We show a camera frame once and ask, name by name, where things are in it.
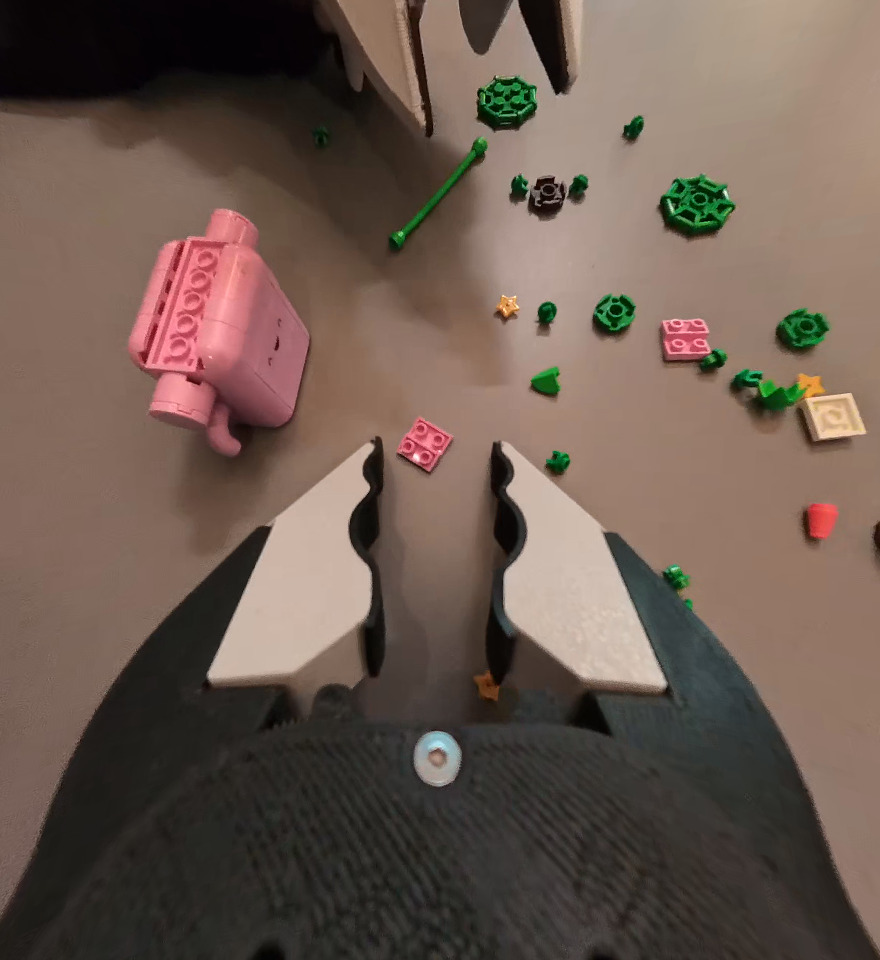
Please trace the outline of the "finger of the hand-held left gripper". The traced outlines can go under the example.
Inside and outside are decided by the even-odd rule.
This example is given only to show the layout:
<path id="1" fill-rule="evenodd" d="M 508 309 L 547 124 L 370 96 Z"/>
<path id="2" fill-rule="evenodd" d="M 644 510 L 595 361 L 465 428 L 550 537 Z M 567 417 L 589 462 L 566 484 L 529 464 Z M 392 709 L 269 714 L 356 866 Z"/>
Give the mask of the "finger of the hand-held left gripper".
<path id="1" fill-rule="evenodd" d="M 316 1 L 321 30 L 336 36 L 350 87 L 369 82 L 411 129 L 434 132 L 422 51 L 422 1 Z"/>
<path id="2" fill-rule="evenodd" d="M 585 3 L 520 0 L 518 5 L 554 92 L 568 93 L 581 65 Z"/>

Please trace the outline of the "large green web wheel brick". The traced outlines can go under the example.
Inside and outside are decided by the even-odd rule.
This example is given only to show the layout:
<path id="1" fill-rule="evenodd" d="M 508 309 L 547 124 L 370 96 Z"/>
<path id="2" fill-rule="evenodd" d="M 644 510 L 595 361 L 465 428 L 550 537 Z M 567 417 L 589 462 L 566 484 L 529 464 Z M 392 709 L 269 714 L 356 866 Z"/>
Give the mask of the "large green web wheel brick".
<path id="1" fill-rule="evenodd" d="M 717 233 L 735 209 L 729 187 L 704 174 L 675 178 L 661 197 L 665 225 L 687 236 Z"/>

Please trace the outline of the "scattered small green clip bricks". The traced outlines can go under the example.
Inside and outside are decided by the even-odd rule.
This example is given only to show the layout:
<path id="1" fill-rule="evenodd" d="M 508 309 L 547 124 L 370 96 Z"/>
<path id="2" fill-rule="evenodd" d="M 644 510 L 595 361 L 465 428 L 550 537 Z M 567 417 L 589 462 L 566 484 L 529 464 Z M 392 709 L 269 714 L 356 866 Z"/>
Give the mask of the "scattered small green clip bricks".
<path id="1" fill-rule="evenodd" d="M 623 128 L 623 138 L 626 141 L 635 141 L 642 133 L 645 125 L 645 118 L 642 115 L 633 117 Z M 318 149 L 326 148 L 330 141 L 330 133 L 326 126 L 317 126 L 311 131 L 314 145 Z M 580 197 L 589 186 L 589 179 L 585 174 L 578 174 L 574 177 L 570 187 L 570 195 Z M 511 181 L 511 195 L 515 197 L 526 197 L 529 193 L 529 183 L 522 174 L 517 174 Z M 556 317 L 557 306 L 552 301 L 545 301 L 538 307 L 538 323 L 542 327 L 548 327 Z M 729 355 L 721 350 L 714 349 L 710 355 L 699 361 L 699 369 L 704 374 L 712 374 L 719 371 L 722 366 L 728 362 Z M 764 374 L 760 370 L 745 368 L 739 371 L 732 380 L 732 387 L 735 391 L 743 389 L 754 389 L 763 380 Z M 555 475 L 566 472 L 570 465 L 570 456 L 565 451 L 554 450 L 549 459 L 545 462 L 545 467 Z M 662 573 L 664 580 L 670 587 L 681 594 L 690 586 L 690 577 L 686 575 L 680 566 L 673 564 L 668 566 Z"/>

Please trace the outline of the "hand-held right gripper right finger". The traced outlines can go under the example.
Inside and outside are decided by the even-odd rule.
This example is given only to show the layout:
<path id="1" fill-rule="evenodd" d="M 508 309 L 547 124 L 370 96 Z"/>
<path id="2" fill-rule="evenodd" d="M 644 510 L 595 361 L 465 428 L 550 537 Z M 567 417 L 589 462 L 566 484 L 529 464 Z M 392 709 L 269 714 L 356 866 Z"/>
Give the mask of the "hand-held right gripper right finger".
<path id="1" fill-rule="evenodd" d="M 494 567 L 485 656 L 493 685 L 662 697 L 668 680 L 603 525 L 514 446 L 493 443 Z"/>

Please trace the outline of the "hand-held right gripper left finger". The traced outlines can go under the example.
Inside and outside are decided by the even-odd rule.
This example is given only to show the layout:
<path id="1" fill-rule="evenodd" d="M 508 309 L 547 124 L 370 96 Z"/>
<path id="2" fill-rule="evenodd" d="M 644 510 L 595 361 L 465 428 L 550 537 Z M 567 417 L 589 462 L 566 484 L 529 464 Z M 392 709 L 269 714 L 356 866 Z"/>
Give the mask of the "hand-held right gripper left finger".
<path id="1" fill-rule="evenodd" d="M 310 706 L 328 685 L 377 677 L 386 653 L 382 440 L 372 438 L 272 520 L 206 674 L 214 689 L 286 688 Z"/>

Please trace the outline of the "cream square tile brick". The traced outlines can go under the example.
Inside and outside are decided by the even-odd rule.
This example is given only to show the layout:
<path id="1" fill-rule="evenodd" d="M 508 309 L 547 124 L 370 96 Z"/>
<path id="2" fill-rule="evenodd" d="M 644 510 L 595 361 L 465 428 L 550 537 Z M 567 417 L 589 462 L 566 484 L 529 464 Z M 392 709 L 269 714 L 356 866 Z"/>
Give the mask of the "cream square tile brick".
<path id="1" fill-rule="evenodd" d="M 867 434 L 854 394 L 805 397 L 797 404 L 812 443 L 845 441 Z"/>

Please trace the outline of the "pink square plate brick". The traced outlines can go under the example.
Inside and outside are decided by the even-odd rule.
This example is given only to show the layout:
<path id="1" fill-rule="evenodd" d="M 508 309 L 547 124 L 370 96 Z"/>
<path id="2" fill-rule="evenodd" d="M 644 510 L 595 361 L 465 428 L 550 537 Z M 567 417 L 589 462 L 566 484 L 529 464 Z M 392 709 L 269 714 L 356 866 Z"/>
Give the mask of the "pink square plate brick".
<path id="1" fill-rule="evenodd" d="M 433 473 L 453 441 L 451 434 L 418 416 L 399 442 L 398 456 L 427 474 Z"/>

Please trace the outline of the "pink toy brick assembly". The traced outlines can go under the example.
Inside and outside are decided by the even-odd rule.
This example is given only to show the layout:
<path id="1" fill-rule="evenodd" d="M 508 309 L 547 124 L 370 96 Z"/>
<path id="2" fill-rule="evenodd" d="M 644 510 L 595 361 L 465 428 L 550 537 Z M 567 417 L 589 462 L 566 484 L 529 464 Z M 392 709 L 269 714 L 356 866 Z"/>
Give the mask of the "pink toy brick assembly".
<path id="1" fill-rule="evenodd" d="M 154 381 L 149 416 L 229 458 L 237 430 L 291 419 L 310 347 L 257 239 L 252 221 L 218 208 L 203 234 L 163 245 L 127 344 Z"/>

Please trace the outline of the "green round plate brick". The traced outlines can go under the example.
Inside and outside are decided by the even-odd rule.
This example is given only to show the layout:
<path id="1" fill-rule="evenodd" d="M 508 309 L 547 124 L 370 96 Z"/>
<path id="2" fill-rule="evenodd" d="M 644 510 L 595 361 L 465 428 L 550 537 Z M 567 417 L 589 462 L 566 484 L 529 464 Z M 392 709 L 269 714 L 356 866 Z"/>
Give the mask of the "green round plate brick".
<path id="1" fill-rule="evenodd" d="M 830 333 L 827 317 L 806 308 L 799 308 L 784 316 L 776 326 L 778 341 L 792 352 L 806 352 L 817 347 Z"/>
<path id="2" fill-rule="evenodd" d="M 592 313 L 593 324 L 602 332 L 618 335 L 637 317 L 636 302 L 627 294 L 605 294 Z"/>

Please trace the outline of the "pale pink square brick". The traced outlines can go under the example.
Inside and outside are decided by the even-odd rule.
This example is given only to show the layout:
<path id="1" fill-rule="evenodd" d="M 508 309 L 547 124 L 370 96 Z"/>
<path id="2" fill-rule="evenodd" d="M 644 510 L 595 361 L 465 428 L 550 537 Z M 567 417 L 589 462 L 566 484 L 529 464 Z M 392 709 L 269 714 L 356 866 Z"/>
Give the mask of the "pale pink square brick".
<path id="1" fill-rule="evenodd" d="M 698 362 L 711 353 L 710 328 L 701 318 L 672 318 L 661 322 L 665 362 Z"/>

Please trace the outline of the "green bar brick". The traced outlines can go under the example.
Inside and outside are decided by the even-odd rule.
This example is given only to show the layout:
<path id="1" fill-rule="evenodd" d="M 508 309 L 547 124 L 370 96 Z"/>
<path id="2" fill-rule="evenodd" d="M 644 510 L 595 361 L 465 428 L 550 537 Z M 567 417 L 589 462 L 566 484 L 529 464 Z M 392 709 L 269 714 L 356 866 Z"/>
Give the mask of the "green bar brick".
<path id="1" fill-rule="evenodd" d="M 423 221 L 446 198 L 451 190 L 457 186 L 463 177 L 484 158 L 488 149 L 489 142 L 484 137 L 478 137 L 472 142 L 470 150 L 461 159 L 456 168 L 448 175 L 446 180 L 437 189 L 437 191 L 429 198 L 429 200 L 404 226 L 391 232 L 388 239 L 388 248 L 390 251 L 398 252 L 404 247 L 406 242 L 421 226 Z"/>

